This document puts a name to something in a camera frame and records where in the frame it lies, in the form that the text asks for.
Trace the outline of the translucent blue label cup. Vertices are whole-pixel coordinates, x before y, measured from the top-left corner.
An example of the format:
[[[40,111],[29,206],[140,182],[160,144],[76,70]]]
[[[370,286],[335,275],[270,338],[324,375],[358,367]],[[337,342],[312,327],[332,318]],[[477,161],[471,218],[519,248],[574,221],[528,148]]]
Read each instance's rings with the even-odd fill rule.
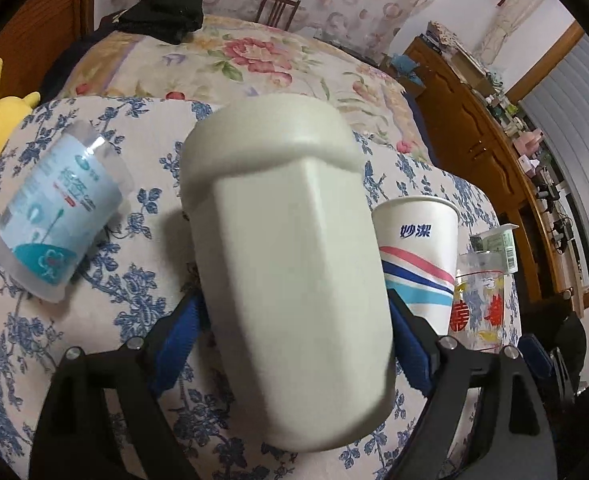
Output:
[[[74,122],[0,215],[0,267],[31,295],[63,300],[75,269],[133,188],[108,139],[87,122]]]

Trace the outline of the black bag on bed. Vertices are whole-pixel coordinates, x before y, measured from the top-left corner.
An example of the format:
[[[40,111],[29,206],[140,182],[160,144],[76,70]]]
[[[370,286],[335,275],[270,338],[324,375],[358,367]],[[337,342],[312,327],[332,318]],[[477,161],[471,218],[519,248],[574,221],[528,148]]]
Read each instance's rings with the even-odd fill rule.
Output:
[[[98,32],[149,36],[167,44],[180,44],[203,25],[202,0],[139,0],[130,9],[106,16]]]

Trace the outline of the grey window blind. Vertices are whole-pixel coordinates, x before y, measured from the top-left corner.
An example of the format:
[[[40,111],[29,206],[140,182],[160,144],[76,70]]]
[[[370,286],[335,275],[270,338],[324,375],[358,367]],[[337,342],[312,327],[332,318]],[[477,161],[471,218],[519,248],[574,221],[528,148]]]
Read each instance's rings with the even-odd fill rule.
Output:
[[[521,101],[569,184],[589,251],[589,37]]]

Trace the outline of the brown louvered wardrobe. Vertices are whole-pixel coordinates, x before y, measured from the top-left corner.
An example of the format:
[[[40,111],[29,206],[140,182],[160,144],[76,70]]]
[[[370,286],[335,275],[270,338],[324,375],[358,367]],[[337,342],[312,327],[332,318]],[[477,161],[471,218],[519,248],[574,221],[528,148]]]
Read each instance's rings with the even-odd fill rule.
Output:
[[[38,90],[71,44],[94,30],[95,0],[26,0],[0,30],[0,97]]]

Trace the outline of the striped white paper cup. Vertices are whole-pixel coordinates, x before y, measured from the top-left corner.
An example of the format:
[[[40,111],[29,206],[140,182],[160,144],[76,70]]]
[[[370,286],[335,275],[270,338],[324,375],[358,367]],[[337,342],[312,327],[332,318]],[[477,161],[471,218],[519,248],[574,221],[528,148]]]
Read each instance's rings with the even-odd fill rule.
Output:
[[[448,200],[409,196],[372,213],[386,285],[438,335],[449,331],[454,299],[459,211]]]

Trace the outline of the cardboard box on cabinet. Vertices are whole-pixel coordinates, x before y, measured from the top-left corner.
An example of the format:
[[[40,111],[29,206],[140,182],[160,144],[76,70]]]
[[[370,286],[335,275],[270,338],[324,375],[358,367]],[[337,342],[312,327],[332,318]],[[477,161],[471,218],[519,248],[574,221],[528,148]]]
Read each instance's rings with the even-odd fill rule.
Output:
[[[477,90],[481,96],[487,98],[494,93],[494,87],[488,73],[478,64],[470,60],[465,53],[456,51],[450,58],[452,70],[465,81],[473,90]]]

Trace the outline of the dark wooden chair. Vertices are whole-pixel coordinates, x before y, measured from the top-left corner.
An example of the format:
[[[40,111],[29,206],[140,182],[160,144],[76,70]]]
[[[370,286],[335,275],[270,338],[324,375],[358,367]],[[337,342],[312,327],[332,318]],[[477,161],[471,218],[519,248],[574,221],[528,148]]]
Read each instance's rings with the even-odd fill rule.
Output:
[[[301,0],[261,0],[254,21],[288,32],[300,6]]]

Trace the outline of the green label white jar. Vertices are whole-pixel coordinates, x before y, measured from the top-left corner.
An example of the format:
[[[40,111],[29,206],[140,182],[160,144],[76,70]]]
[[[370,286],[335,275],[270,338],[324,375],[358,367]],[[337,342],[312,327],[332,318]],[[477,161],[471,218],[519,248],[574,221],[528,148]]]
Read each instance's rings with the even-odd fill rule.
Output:
[[[488,231],[470,236],[470,243],[476,252],[496,252],[500,255],[505,274],[518,272],[518,260],[514,231],[519,226],[505,223]]]

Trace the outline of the pink floral bed quilt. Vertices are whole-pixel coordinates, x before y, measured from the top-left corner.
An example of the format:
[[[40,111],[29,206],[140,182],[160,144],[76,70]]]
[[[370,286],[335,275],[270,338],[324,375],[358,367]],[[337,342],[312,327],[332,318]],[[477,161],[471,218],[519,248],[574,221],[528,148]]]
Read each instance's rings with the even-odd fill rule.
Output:
[[[430,162],[405,89],[330,44],[262,24],[208,15],[179,44],[110,32],[74,65],[58,96],[139,96],[224,106],[292,93],[336,107],[351,128]]]

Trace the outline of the blue bag in box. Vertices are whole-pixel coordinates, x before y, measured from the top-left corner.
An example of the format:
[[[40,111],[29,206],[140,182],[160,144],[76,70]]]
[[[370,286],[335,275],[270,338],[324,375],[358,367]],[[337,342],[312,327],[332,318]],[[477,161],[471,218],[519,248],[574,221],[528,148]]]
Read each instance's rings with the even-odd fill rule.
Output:
[[[406,54],[393,55],[390,60],[390,65],[401,77],[413,81],[414,84],[419,84],[420,86],[423,84],[421,78],[416,74],[416,70],[421,64],[415,62]]]

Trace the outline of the wooden sideboard cabinet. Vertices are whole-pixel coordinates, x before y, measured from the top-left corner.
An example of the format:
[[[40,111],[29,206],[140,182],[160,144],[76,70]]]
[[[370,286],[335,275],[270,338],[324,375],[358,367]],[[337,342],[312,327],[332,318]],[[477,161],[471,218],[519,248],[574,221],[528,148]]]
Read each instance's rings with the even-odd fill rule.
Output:
[[[416,99],[439,166],[481,188],[502,223],[518,226],[514,237],[516,283],[524,307],[571,292],[583,313],[584,295],[573,252],[554,245],[555,217],[544,211],[537,189],[521,170],[511,140],[445,58],[417,36],[405,54],[419,64],[425,90]]]

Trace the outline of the clear glass red flowers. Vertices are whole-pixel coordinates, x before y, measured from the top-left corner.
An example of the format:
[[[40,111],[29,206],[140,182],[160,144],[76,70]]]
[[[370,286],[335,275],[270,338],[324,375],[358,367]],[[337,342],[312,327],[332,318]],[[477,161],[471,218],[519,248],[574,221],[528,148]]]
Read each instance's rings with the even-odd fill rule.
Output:
[[[467,349],[495,353],[502,345],[504,273],[497,252],[457,260],[449,335]]]

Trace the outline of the beige tied side curtain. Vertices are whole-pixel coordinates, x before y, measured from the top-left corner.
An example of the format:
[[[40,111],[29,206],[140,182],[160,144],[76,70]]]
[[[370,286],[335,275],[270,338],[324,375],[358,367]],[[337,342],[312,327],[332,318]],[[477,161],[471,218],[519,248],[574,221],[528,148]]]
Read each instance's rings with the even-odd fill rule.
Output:
[[[491,65],[507,39],[537,10],[544,0],[505,0],[477,51],[479,61]]]

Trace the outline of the cream white tumbler cup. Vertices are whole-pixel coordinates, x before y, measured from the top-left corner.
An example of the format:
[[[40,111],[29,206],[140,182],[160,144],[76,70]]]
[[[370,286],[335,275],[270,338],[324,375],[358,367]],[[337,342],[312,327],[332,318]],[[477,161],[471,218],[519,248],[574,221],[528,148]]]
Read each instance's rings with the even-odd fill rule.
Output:
[[[290,452],[340,448],[395,398],[392,326],[364,158],[331,104],[232,102],[180,155],[180,199],[244,424]]]

